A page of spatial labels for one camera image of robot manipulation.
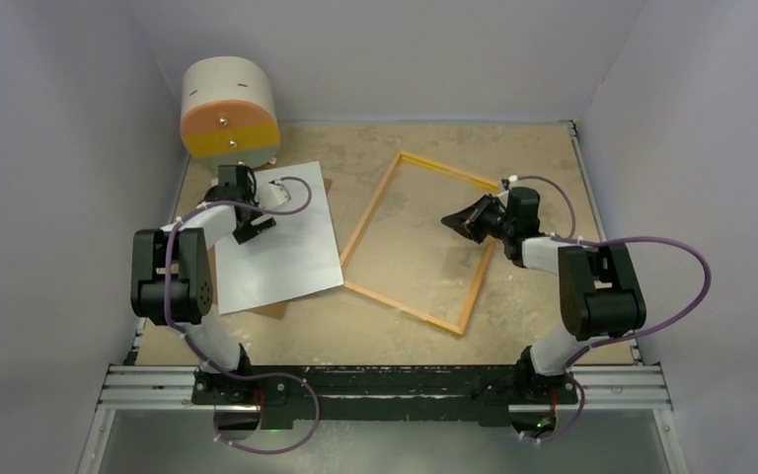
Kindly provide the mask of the building and sky photo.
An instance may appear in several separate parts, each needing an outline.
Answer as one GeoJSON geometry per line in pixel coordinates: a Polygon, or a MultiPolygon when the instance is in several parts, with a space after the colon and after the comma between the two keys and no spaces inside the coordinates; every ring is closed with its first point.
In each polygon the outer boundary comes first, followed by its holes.
{"type": "Polygon", "coordinates": [[[301,178],[306,187],[284,183],[292,197],[285,209],[311,201],[299,213],[277,216],[276,225],[239,244],[227,236],[215,244],[218,310],[247,311],[343,285],[340,256],[318,161],[258,173],[260,183],[301,178]]]}

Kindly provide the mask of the clear plastic glazing sheet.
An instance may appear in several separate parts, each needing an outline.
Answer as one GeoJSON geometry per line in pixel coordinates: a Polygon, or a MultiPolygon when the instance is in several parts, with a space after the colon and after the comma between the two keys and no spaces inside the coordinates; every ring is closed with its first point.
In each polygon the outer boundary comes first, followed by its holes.
{"type": "Polygon", "coordinates": [[[344,280],[457,323],[485,244],[440,219],[493,192],[402,163],[344,273],[344,280]]]}

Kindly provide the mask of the yellow wooden picture frame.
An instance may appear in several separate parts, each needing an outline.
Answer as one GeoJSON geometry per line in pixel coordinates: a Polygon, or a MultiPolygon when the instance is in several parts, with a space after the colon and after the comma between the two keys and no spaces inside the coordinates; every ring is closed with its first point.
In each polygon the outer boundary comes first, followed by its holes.
{"type": "MultiPolygon", "coordinates": [[[[358,245],[360,244],[361,239],[364,236],[381,199],[384,197],[388,187],[393,180],[396,170],[402,163],[408,163],[427,171],[450,176],[454,179],[464,181],[485,191],[496,192],[498,190],[498,186],[494,181],[407,151],[398,151],[384,172],[368,205],[362,212],[361,217],[355,226],[355,229],[353,230],[352,234],[344,245],[343,250],[340,253],[340,264],[341,270],[343,272],[346,270],[351,258],[353,257],[358,245]]],[[[411,305],[392,298],[391,296],[381,294],[377,291],[368,289],[365,286],[349,280],[345,280],[343,282],[343,286],[362,296],[382,303],[394,310],[417,318],[419,321],[439,328],[440,330],[450,333],[453,336],[460,337],[465,335],[471,316],[478,302],[482,287],[486,280],[486,275],[489,270],[490,263],[493,258],[494,249],[494,239],[487,240],[483,256],[476,267],[471,287],[465,297],[457,323],[446,322],[442,319],[437,318],[436,316],[427,313],[424,310],[414,308],[411,305]]]]}

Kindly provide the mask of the brown frame backing board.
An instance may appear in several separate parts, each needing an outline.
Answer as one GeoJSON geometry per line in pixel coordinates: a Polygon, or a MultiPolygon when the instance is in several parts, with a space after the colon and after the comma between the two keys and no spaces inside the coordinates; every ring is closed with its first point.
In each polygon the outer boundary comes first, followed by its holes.
{"type": "Polygon", "coordinates": [[[281,319],[285,315],[288,305],[289,305],[289,300],[278,301],[272,304],[251,308],[249,309],[249,312],[257,314],[257,315],[261,315],[264,317],[281,319]]]}

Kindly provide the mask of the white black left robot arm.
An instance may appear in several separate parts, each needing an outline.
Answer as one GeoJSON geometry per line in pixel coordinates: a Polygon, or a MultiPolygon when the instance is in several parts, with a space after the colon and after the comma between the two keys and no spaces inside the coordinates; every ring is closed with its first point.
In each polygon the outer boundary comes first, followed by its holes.
{"type": "Polygon", "coordinates": [[[217,181],[186,217],[133,236],[130,303],[136,316],[177,333],[200,370],[219,374],[229,403],[254,394],[250,358],[219,321],[209,251],[222,239],[243,245],[275,225],[262,212],[258,181],[245,165],[222,165],[217,181]]]}

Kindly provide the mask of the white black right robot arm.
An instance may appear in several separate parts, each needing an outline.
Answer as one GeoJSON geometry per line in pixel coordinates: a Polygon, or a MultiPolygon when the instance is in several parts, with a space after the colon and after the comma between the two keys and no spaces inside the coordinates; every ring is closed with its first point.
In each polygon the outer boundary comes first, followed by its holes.
{"type": "Polygon", "coordinates": [[[505,197],[484,195],[441,223],[476,243],[492,237],[516,267],[557,277],[561,322],[527,347],[516,364],[514,387],[529,402],[549,394],[572,357],[604,338],[641,328],[644,297],[628,248],[623,244],[567,243],[541,232],[541,197],[515,187],[505,197]]]}

